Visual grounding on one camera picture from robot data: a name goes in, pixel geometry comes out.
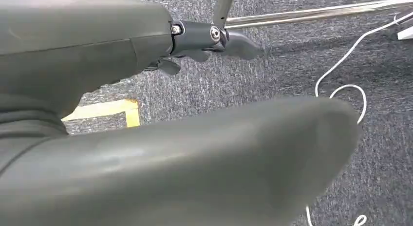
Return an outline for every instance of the white cable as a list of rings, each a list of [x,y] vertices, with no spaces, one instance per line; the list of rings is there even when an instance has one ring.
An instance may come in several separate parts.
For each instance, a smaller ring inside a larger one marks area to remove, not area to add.
[[[399,15],[399,13],[398,13],[398,14],[396,14],[396,15],[393,17],[393,20],[396,20],[397,15]]]
[[[339,65],[351,54],[351,52],[354,51],[354,49],[357,47],[357,45],[358,45],[366,36],[371,35],[371,34],[373,34],[373,33],[375,33],[375,32],[380,31],[380,30],[386,29],[386,28],[388,28],[388,27],[390,27],[390,26],[392,26],[392,25],[398,24],[399,22],[401,22],[401,21],[403,21],[403,20],[405,20],[405,19],[407,19],[407,18],[409,18],[409,17],[411,17],[411,16],[413,16],[413,12],[412,12],[412,13],[409,13],[409,14],[407,14],[407,15],[399,18],[399,19],[395,19],[395,17],[394,17],[394,19],[393,19],[392,22],[390,22],[390,23],[388,23],[388,24],[386,24],[386,25],[383,25],[383,26],[381,26],[381,27],[378,27],[378,28],[376,28],[376,29],[373,29],[373,30],[371,30],[371,31],[363,34],[360,38],[358,38],[358,40],[357,40],[357,41],[354,43],[354,45],[349,49],[349,51],[348,51],[330,70],[328,70],[327,72],[325,72],[325,73],[323,74],[323,76],[321,76],[321,77],[319,78],[319,80],[318,80],[317,83],[316,83],[316,87],[315,87],[316,97],[319,96],[319,84],[320,84],[320,82],[321,82],[326,76],[328,76],[334,69],[336,69],[337,66],[339,66]],[[348,88],[348,87],[352,87],[352,88],[358,89],[358,90],[361,92],[361,95],[363,96],[363,110],[361,111],[361,115],[360,115],[360,117],[358,118],[358,121],[357,121],[357,124],[359,124],[359,123],[363,120],[363,118],[364,118],[364,116],[365,116],[365,114],[366,114],[366,110],[367,110],[367,97],[366,97],[366,93],[364,92],[364,90],[363,90],[361,87],[359,87],[359,86],[357,86],[357,85],[353,85],[353,84],[348,84],[348,85],[340,86],[340,87],[338,87],[337,89],[335,89],[335,90],[333,91],[333,93],[331,93],[330,98],[334,97],[334,95],[336,95],[337,92],[341,91],[341,90],[344,89],[344,88]],[[308,226],[313,226],[313,224],[311,223],[310,208],[309,208],[308,206],[306,207],[306,211],[307,211],[307,222],[308,222]],[[362,226],[363,224],[366,223],[366,221],[367,221],[367,217],[366,217],[365,215],[359,215],[359,216],[357,217],[356,221],[354,222],[353,226]]]

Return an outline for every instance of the gray plastic part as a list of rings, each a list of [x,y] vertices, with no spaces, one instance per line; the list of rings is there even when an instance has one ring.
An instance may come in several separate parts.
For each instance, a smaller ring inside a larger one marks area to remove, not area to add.
[[[217,44],[211,37],[211,24],[196,23],[191,21],[177,21],[182,27],[182,34],[174,36],[174,49],[172,55],[179,56],[182,51],[201,50]]]
[[[159,61],[159,69],[168,75],[176,75],[181,70],[181,66],[169,59]]]
[[[45,137],[0,172],[0,225],[288,225],[348,161],[356,121],[309,97]]]
[[[0,21],[4,55],[162,36],[171,17],[137,0],[0,0]]]
[[[170,22],[136,0],[0,0],[0,102],[34,100],[63,118],[85,92],[168,56]]]
[[[181,54],[188,56],[189,58],[195,60],[198,63],[203,63],[209,59],[210,52],[202,50],[192,50],[187,52],[181,52]]]

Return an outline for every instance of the yellow floor marking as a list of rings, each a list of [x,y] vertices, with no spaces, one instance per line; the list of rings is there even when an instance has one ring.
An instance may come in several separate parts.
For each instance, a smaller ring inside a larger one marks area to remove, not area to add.
[[[138,102],[131,99],[77,107],[72,114],[63,118],[62,121],[108,116],[122,112],[125,112],[126,115],[126,126],[135,127],[140,125]]]

